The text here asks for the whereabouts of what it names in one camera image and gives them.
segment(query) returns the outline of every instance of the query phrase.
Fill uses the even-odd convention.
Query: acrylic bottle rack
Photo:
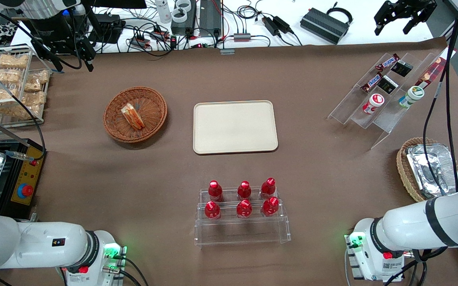
[[[382,75],[388,76],[398,85],[396,89],[388,94],[383,89],[375,85],[368,93],[364,92],[361,87],[371,80],[371,78],[375,77],[378,72],[375,66],[385,62],[391,57],[391,54],[384,54],[383,57],[377,61],[358,81],[358,83],[356,83],[351,91],[328,116],[328,118],[334,118],[344,125],[349,122],[349,120],[352,120],[363,129],[367,129],[371,124],[374,124],[382,129],[383,133],[371,149],[387,138],[400,119],[402,119],[402,117],[406,114],[408,109],[401,107],[398,104],[398,100],[406,94],[410,87],[415,85],[418,78],[422,76],[423,71],[425,71],[425,69],[427,69],[427,67],[429,67],[436,58],[432,53],[427,55],[424,60],[419,60],[409,53],[405,54],[400,59],[413,66],[413,69],[407,74],[407,76],[402,77],[392,71],[391,67],[387,67],[383,72],[381,72]],[[362,107],[374,93],[384,96],[385,103],[383,106],[377,108],[373,114],[366,114],[363,112]]]
[[[221,217],[216,220],[206,217],[204,208],[210,196],[207,189],[200,190],[196,214],[196,246],[291,241],[289,219],[278,190],[274,194],[279,199],[278,211],[273,216],[265,217],[260,213],[264,202],[258,197],[260,186],[251,186],[251,189],[249,201],[252,204],[252,214],[249,217],[237,217],[236,206],[240,202],[236,196],[237,188],[227,188],[223,190],[224,201],[217,203]]]

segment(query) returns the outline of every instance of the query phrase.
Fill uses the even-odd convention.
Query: white jar
[[[425,91],[421,87],[411,87],[405,96],[402,96],[398,103],[404,108],[409,108],[413,103],[420,100],[425,95]]]

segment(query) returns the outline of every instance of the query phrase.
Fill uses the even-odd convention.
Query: white bottle
[[[167,0],[155,0],[157,5],[158,16],[160,16],[160,21],[164,24],[171,23],[173,19],[171,17],[171,10],[169,9],[169,4]]]

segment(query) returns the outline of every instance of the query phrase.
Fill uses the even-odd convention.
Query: yellow control panel
[[[26,152],[27,156],[38,158],[42,155],[42,152],[33,146],[30,146]],[[35,194],[35,188],[37,185],[38,175],[42,170],[43,158],[37,161],[29,162],[23,161],[20,167],[19,177],[12,193],[11,201],[15,203],[22,203],[23,205],[29,206],[31,199]]]

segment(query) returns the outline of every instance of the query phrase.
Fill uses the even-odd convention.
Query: acrylic display shelf
[[[27,82],[27,77],[29,76],[30,73],[33,73],[33,72],[38,73],[43,70],[47,70],[47,72],[49,73],[49,76],[52,74],[52,70],[49,68],[49,66],[35,54],[33,49],[31,49],[31,47],[27,45],[0,47],[0,55],[1,54],[10,54],[13,56],[20,56],[20,55],[26,54],[29,57],[26,68],[18,69],[22,72],[22,77],[20,78],[20,81],[18,83],[7,83],[5,85],[8,89],[16,89],[18,91],[18,94],[14,94],[14,96],[18,98],[20,101],[22,100],[22,97],[24,95],[24,86]],[[35,58],[35,62],[33,65],[33,69],[31,69],[33,58]],[[49,88],[49,82],[42,85],[42,92],[44,92],[45,95],[47,94],[48,88]],[[23,107],[20,107],[18,102],[14,99],[0,100],[0,107],[23,108]],[[38,113],[35,114],[35,119],[37,120],[39,124],[43,123],[43,109],[44,109],[44,104],[41,104],[38,110]],[[33,125],[33,124],[34,124],[34,121],[31,118],[20,119],[20,118],[16,118],[14,116],[10,116],[7,114],[2,114],[0,112],[0,125],[2,127],[9,128],[9,127],[19,127],[19,126]]]
[[[220,206],[220,219],[208,219],[204,213],[206,203],[210,200],[207,189],[200,191],[200,203],[196,214],[196,246],[246,244],[256,242],[291,241],[289,219],[283,201],[279,200],[278,211],[270,217],[262,216],[260,208],[263,199],[258,198],[260,186],[251,186],[252,214],[247,218],[238,218],[236,206],[237,188],[224,189],[224,201]]]
[[[391,65],[391,67],[387,67],[383,72],[381,72],[382,75],[388,76],[392,79],[398,87],[390,94],[378,87],[378,85],[375,85],[368,93],[364,92],[361,87],[375,77],[378,72],[375,66],[385,62],[391,57],[391,54],[384,54],[382,58],[380,58],[380,60],[378,60],[358,81],[358,83],[356,83],[351,91],[328,116],[328,118],[334,118],[344,125],[349,122],[349,120],[352,120],[363,129],[367,129],[371,124],[374,124],[382,129],[383,133],[371,149],[387,138],[400,119],[402,119],[402,117],[406,114],[408,108],[401,107],[398,104],[398,100],[406,94],[410,87],[415,85],[418,78],[422,76],[423,71],[425,71],[425,69],[427,69],[427,67],[429,67],[436,58],[432,53],[427,55],[423,60],[419,60],[409,53],[404,56],[400,56],[401,60],[413,66],[413,69],[407,74],[407,76],[402,77],[398,73],[392,71],[391,67],[393,65]],[[362,107],[374,93],[382,95],[385,99],[385,103],[381,107],[377,108],[373,114],[366,114],[363,112]]]

